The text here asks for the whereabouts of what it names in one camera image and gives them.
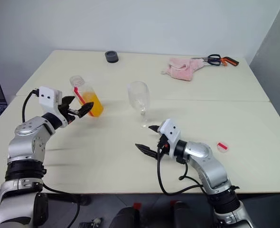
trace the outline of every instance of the red object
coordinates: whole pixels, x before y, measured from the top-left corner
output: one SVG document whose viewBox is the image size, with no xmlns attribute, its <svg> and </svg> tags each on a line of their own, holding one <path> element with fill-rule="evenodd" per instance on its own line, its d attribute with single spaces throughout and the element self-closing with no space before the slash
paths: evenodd
<svg viewBox="0 0 280 228">
<path fill-rule="evenodd" d="M 75 92 L 75 94 L 77 95 L 77 97 L 80 99 L 80 101 L 82 102 L 82 104 L 83 104 L 83 105 L 86 104 L 85 100 L 80 96 L 77 87 L 74 87 L 74 92 Z"/>
<path fill-rule="evenodd" d="M 237 66 L 239 64 L 238 61 L 236 61 L 235 59 L 232 59 L 232 58 L 230 58 L 228 56 L 226 56 L 226 57 L 224 57 L 222 59 L 223 59 L 223 61 L 226 61 L 226 62 L 232 64 L 233 66 Z"/>
<path fill-rule="evenodd" d="M 219 142 L 219 143 L 217 144 L 217 146 L 220 146 L 220 147 L 224 148 L 225 150 L 227 150 L 227 146 L 226 146 L 226 145 L 223 145 L 221 142 Z"/>
<path fill-rule="evenodd" d="M 142 207 L 142 203 L 134 203 L 132 207 L 136 210 L 140 210 L 140 208 Z"/>
<path fill-rule="evenodd" d="M 175 205 L 175 203 L 177 203 L 177 202 L 178 202 L 178 200 L 171 200 L 170 201 L 170 206 L 173 207 Z"/>
</svg>

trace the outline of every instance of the glass stem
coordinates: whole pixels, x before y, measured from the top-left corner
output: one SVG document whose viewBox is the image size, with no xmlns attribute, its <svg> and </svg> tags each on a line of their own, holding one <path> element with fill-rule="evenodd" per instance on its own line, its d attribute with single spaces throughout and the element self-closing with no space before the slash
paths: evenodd
<svg viewBox="0 0 280 228">
<path fill-rule="evenodd" d="M 141 112 L 141 117 L 142 117 L 141 125 L 142 125 L 142 127 L 146 127 L 147 126 L 147 119 L 146 119 L 146 112 L 145 111 Z"/>
</svg>

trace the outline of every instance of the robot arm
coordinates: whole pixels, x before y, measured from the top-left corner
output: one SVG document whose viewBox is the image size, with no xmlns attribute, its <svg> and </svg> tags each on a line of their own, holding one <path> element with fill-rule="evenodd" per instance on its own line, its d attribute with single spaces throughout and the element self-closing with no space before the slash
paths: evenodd
<svg viewBox="0 0 280 228">
<path fill-rule="evenodd" d="M 66 127 L 75 117 L 83 117 L 93 103 L 79 110 L 69 104 L 73 96 L 62 98 L 62 92 L 47 87 L 39 88 L 39 102 L 45 112 L 19 125 L 9 144 L 5 182 L 0 188 L 0 227 L 36 227 L 48 218 L 47 195 L 42 177 L 46 174 L 43 161 L 45 146 L 59 127 Z"/>
<path fill-rule="evenodd" d="M 235 189 L 227 177 L 223 165 L 213 156 L 211 148 L 198 142 L 185 142 L 180 139 L 180 130 L 170 120 L 161 126 L 150 126 L 161 135 L 158 150 L 168 154 L 179 163 L 188 162 L 198 173 L 207 193 L 208 202 L 215 210 L 215 216 L 222 225 L 254 228 L 243 203 L 238 200 Z M 136 145 L 146 155 L 156 158 L 156 152 L 149 147 Z"/>
</svg>

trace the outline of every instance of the pink towel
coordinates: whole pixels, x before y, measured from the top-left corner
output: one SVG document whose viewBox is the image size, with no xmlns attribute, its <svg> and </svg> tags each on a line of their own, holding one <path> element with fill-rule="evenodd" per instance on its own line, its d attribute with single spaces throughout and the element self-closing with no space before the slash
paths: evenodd
<svg viewBox="0 0 280 228">
<path fill-rule="evenodd" d="M 167 69 L 162 73 L 168 74 L 172 78 L 191 81 L 193 73 L 203 66 L 203 59 L 170 58 Z"/>
</svg>

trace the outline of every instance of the plastic bottle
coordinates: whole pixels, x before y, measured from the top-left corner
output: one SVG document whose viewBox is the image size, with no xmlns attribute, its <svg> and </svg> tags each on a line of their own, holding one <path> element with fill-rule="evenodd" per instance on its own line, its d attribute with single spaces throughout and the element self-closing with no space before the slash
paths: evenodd
<svg viewBox="0 0 280 228">
<path fill-rule="evenodd" d="M 81 76 L 72 76 L 69 80 L 73 86 L 73 93 L 81 105 L 93 102 L 93 107 L 88 114 L 95 117 L 100 116 L 103 111 L 103 106 L 90 84 L 84 81 Z"/>
</svg>

